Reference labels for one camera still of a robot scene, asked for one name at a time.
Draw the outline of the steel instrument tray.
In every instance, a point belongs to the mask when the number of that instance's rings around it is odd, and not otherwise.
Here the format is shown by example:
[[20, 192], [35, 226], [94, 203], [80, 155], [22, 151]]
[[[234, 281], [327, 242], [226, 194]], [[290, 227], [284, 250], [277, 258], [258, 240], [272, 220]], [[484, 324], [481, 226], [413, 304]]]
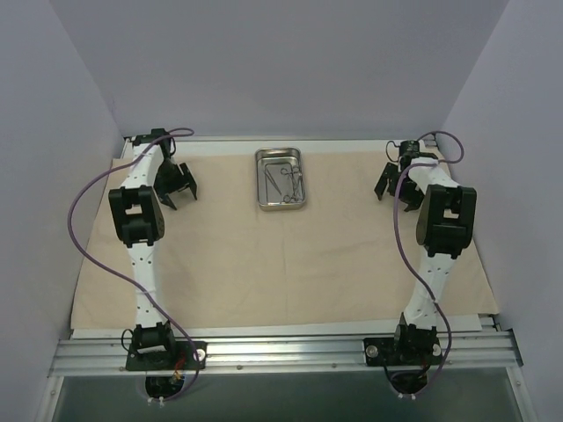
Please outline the steel instrument tray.
[[[306, 190], [303, 174], [303, 200], [300, 202], [284, 203], [282, 197], [286, 192], [287, 185], [285, 178], [280, 174], [282, 167], [298, 165], [303, 173], [303, 160], [301, 151], [294, 147], [274, 148], [274, 149], [258, 149], [254, 154], [254, 162], [256, 167], [256, 188], [257, 203], [263, 211], [282, 211], [300, 209], [306, 203]], [[273, 174], [277, 185], [280, 187], [282, 195], [275, 191], [273, 186], [267, 180], [264, 173], [264, 166], [268, 164], [268, 168]]]

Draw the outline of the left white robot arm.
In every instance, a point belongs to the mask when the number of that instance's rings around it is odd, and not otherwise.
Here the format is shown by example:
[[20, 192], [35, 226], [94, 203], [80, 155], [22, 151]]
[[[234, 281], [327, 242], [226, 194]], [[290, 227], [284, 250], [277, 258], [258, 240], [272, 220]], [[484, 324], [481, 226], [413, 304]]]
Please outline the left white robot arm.
[[158, 242], [165, 235], [161, 207], [175, 210], [171, 195], [187, 189], [196, 196], [197, 183], [186, 164], [175, 162], [175, 140], [163, 128], [138, 135], [133, 152], [126, 179], [108, 194], [115, 231], [134, 272], [137, 310], [131, 354], [145, 355], [155, 367], [168, 368], [176, 361], [178, 347], [170, 318], [154, 305], [159, 296]]

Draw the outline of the beige cloth surgical kit roll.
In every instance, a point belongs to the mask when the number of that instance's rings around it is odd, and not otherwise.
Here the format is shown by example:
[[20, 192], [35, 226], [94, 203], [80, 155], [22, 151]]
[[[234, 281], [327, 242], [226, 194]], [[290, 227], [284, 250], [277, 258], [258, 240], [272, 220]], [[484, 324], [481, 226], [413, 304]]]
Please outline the beige cloth surgical kit roll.
[[[399, 255], [393, 200], [374, 186], [382, 152], [303, 155], [306, 203], [263, 211], [253, 155], [182, 155], [198, 185], [163, 208], [157, 303], [187, 331], [199, 328], [396, 322], [414, 277]], [[417, 215], [398, 215], [416, 266]]]

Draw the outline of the steel tweezers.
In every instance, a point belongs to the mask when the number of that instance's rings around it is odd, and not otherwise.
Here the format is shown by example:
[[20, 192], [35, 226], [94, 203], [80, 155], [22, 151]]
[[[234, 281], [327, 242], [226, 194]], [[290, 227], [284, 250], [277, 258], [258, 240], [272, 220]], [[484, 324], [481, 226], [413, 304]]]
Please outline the steel tweezers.
[[273, 174], [271, 173], [271, 171], [268, 168], [268, 164], [266, 164], [264, 166], [264, 173], [266, 175], [267, 180], [270, 182], [270, 184], [273, 186], [273, 188], [275, 189], [276, 192], [278, 192], [279, 195], [282, 195], [282, 191], [280, 189], [280, 187], [277, 185], [275, 178], [273, 176]]

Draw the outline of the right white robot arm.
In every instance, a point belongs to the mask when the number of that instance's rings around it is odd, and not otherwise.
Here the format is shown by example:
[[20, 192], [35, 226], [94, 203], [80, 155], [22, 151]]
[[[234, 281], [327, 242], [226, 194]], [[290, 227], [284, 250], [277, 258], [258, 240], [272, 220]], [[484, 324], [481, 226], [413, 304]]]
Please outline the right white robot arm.
[[[391, 340], [393, 357], [404, 363], [422, 351], [433, 353], [439, 301], [450, 271], [472, 240], [477, 192], [461, 186], [440, 166], [434, 154], [403, 152], [388, 163], [375, 186], [375, 194], [393, 197], [393, 230], [400, 257], [416, 279], [413, 294], [399, 319]], [[420, 265], [414, 268], [403, 248], [399, 228], [399, 204], [418, 211], [415, 240], [420, 246]]]

